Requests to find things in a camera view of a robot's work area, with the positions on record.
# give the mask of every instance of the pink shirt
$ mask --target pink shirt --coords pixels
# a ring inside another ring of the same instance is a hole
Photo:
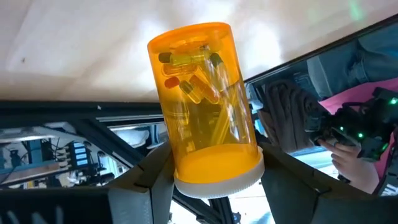
[[[373,97],[372,93],[375,87],[382,87],[388,90],[398,91],[398,78],[392,78],[390,80],[385,80],[381,82],[364,83],[354,88],[350,88],[349,90],[343,91],[319,103],[324,108],[326,108],[331,114],[334,114],[339,108],[341,108],[343,103],[368,101]],[[388,158],[388,152],[391,150],[393,142],[394,138],[392,137],[391,134],[390,146],[383,153],[383,155],[380,158],[380,161],[374,163],[374,166],[376,167],[379,177],[382,177],[384,175],[384,171],[386,169],[386,162]]]

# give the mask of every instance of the green light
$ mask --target green light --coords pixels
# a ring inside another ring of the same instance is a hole
[[[382,148],[381,150],[384,152],[384,150],[386,150],[387,147],[388,147],[388,143],[385,143],[385,144],[383,145],[383,148]]]
[[[394,97],[393,99],[390,100],[390,104],[394,105],[396,103],[398,103],[398,99],[397,98]]]
[[[360,21],[364,18],[364,12],[356,1],[349,2],[349,15],[355,21]]]

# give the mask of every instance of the translucent orange plastic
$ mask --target translucent orange plastic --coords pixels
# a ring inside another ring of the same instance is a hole
[[[175,29],[151,40],[148,51],[176,178],[207,184],[255,167],[261,157],[230,26]],[[165,86],[170,77],[179,85]]]

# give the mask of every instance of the black metal frame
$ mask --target black metal frame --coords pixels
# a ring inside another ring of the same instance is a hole
[[[44,161],[49,161],[49,160],[53,160],[54,157],[52,155],[52,152],[49,151],[48,149],[44,149],[45,147],[51,147],[51,146],[46,146],[46,143],[42,143],[41,140],[34,140],[34,141],[38,141],[40,142],[40,150],[42,151],[42,156],[43,156],[43,160]],[[32,161],[32,156],[31,156],[31,145],[27,142],[24,141],[22,142],[22,145],[26,148],[26,150],[28,151],[27,155],[29,158],[29,163],[31,163]],[[17,184],[22,184],[31,180],[39,180],[39,179],[43,179],[43,178],[54,178],[56,175],[60,175],[60,174],[64,174],[67,172],[72,172],[72,171],[78,171],[78,170],[85,170],[85,169],[94,169],[94,167],[96,167],[98,164],[92,164],[90,160],[88,160],[88,163],[84,166],[71,166],[68,169],[63,169],[63,170],[59,170],[57,172],[52,172],[49,174],[42,174],[42,175],[37,175],[35,177],[29,177],[29,178],[24,178],[24,179],[19,179],[19,180],[15,180],[15,181],[10,181],[10,182],[6,182],[6,183],[2,183],[0,184],[0,188],[5,189],[8,186],[12,186],[12,185],[17,185]]]
[[[94,144],[118,162],[131,168],[139,166],[138,162],[143,159],[142,154],[114,134],[110,128],[158,124],[163,123],[164,119],[158,103],[0,101],[0,128],[43,126],[45,123],[61,121],[70,123],[76,129],[76,134],[86,138],[88,144]],[[211,200],[212,206],[209,206],[202,200],[184,196],[175,189],[173,199],[196,215],[200,222],[233,223],[227,198]]]
[[[398,22],[398,14],[388,17],[387,19],[379,21],[369,27],[361,29],[357,32],[350,34],[350,35],[347,35],[347,36],[345,36],[341,39],[338,39],[330,44],[326,44],[325,46],[320,47],[319,49],[313,50],[307,54],[304,54],[302,56],[299,56],[297,58],[289,60],[288,62],[285,62],[285,63],[278,65],[274,68],[264,71],[264,72],[262,72],[258,75],[255,75],[251,78],[248,78],[247,80],[245,80],[245,84],[247,86],[249,86],[249,92],[252,94],[252,96],[254,95],[255,98],[257,98],[261,102],[265,102],[266,97],[264,94],[263,86],[265,83],[269,83],[270,81],[272,81],[272,77],[274,77],[275,75],[278,75],[280,72],[283,72],[284,70],[287,70],[302,61],[310,59],[310,58],[312,58],[318,54],[324,53],[328,50],[334,49],[335,47],[337,47],[339,45],[348,43],[349,41],[352,41],[353,39],[358,38],[359,36],[366,35],[370,32],[378,30],[378,29],[382,29],[383,27],[389,26],[396,22]]]

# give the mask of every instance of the finger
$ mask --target finger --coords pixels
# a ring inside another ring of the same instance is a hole
[[[358,155],[358,153],[360,152],[360,148],[356,147],[356,146],[345,146],[343,144],[340,143],[336,143],[335,147],[347,151],[347,152],[352,152]]]
[[[340,156],[340,157],[352,157],[352,153],[341,150],[337,147],[333,147],[331,144],[325,142],[325,141],[318,141],[318,143],[323,146],[325,149],[331,151],[332,153]]]
[[[335,160],[332,160],[331,163],[334,165],[334,167],[336,167],[338,171],[340,171],[340,169],[343,167],[339,162]]]
[[[332,155],[330,155],[330,157],[331,157],[334,161],[336,161],[336,162],[338,162],[338,163],[340,163],[340,164],[344,164],[344,163],[347,162],[346,159],[344,159],[343,157],[341,157],[341,156],[339,156],[339,155],[337,155],[337,154],[332,154]]]

